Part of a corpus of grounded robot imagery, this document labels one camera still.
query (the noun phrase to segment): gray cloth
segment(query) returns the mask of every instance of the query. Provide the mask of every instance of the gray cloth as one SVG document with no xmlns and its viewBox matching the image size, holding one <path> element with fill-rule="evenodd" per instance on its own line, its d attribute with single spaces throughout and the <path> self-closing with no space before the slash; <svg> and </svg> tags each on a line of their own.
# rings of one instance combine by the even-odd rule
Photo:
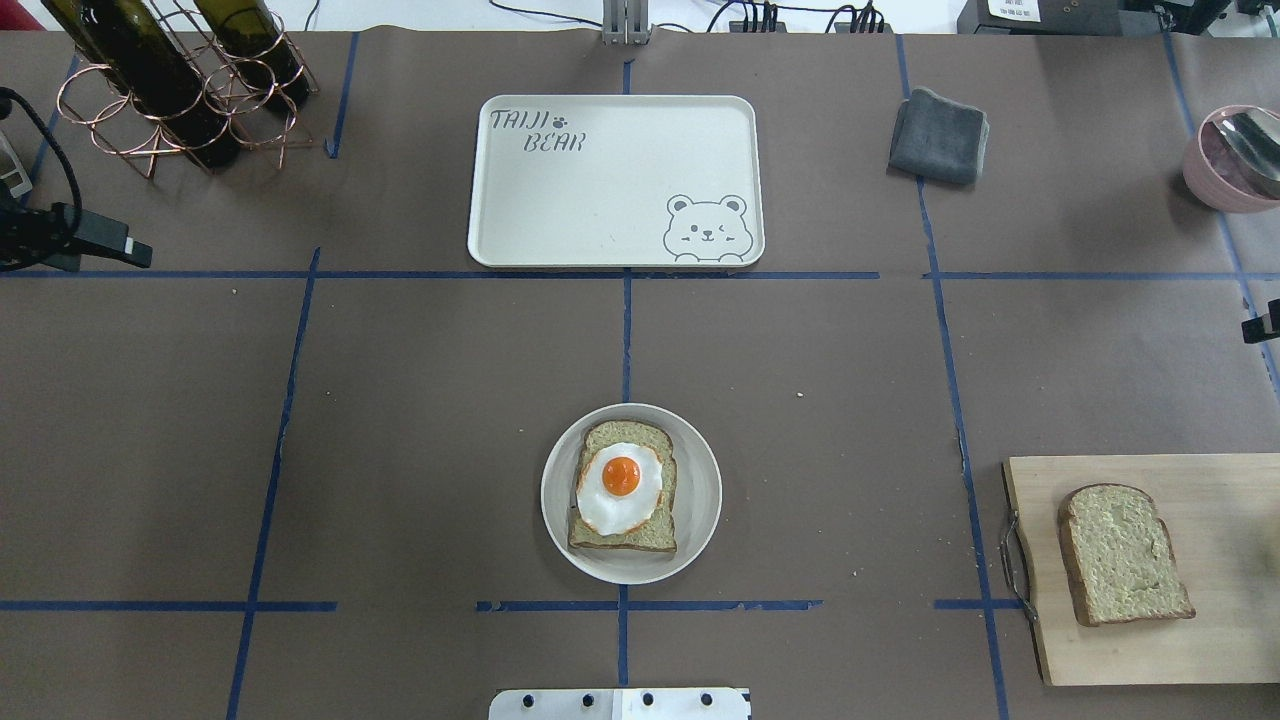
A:
<svg viewBox="0 0 1280 720">
<path fill-rule="evenodd" d="M 988 131 L 982 110 L 915 87 L 897 108 L 888 164 L 931 179 L 973 184 L 982 176 Z"/>
</svg>

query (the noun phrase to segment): fried egg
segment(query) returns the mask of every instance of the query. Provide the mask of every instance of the fried egg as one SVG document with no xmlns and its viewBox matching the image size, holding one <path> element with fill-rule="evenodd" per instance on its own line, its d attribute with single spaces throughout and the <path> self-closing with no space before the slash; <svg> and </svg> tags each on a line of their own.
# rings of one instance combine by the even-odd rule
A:
<svg viewBox="0 0 1280 720">
<path fill-rule="evenodd" d="M 577 511 L 602 536 L 649 521 L 662 498 L 662 461 L 652 447 L 618 442 L 591 457 L 577 479 Z"/>
</svg>

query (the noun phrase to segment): egg yolk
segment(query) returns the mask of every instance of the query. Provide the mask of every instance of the egg yolk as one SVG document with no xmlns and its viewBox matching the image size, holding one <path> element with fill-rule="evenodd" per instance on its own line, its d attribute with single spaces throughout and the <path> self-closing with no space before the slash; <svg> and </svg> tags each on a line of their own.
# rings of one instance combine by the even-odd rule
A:
<svg viewBox="0 0 1280 720">
<path fill-rule="evenodd" d="M 640 486 L 640 465 L 630 457 L 614 457 L 604 464 L 603 479 L 612 495 L 631 495 Z"/>
</svg>

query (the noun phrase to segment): toast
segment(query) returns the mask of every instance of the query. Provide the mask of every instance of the toast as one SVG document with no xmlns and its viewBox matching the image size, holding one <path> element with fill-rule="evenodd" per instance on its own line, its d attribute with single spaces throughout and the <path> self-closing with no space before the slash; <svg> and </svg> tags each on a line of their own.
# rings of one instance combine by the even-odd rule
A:
<svg viewBox="0 0 1280 720">
<path fill-rule="evenodd" d="M 590 465 L 591 457 L 602 448 L 618 442 L 644 445 L 658 455 L 662 462 L 662 495 L 648 521 L 626 533 L 602 536 L 582 521 L 577 506 L 570 509 L 568 544 L 595 550 L 644 550 L 649 552 L 676 552 L 676 457 L 671 437 L 663 430 L 636 420 L 605 420 L 586 432 L 577 473 L 566 478 L 577 486 L 577 477 Z"/>
<path fill-rule="evenodd" d="M 1196 616 L 1169 528 L 1138 488 L 1093 484 L 1062 500 L 1059 544 L 1075 619 L 1085 626 Z"/>
</svg>

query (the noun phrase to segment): bear face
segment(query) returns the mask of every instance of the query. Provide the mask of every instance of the bear face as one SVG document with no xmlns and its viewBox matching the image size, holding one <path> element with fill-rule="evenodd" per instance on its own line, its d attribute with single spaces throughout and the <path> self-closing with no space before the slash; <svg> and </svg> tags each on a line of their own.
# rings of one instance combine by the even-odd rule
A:
<svg viewBox="0 0 1280 720">
<path fill-rule="evenodd" d="M 667 201 L 671 223 L 662 245 L 677 263 L 742 260 L 755 240 L 746 229 L 746 201 L 726 195 L 719 202 L 694 202 L 685 195 Z"/>
</svg>

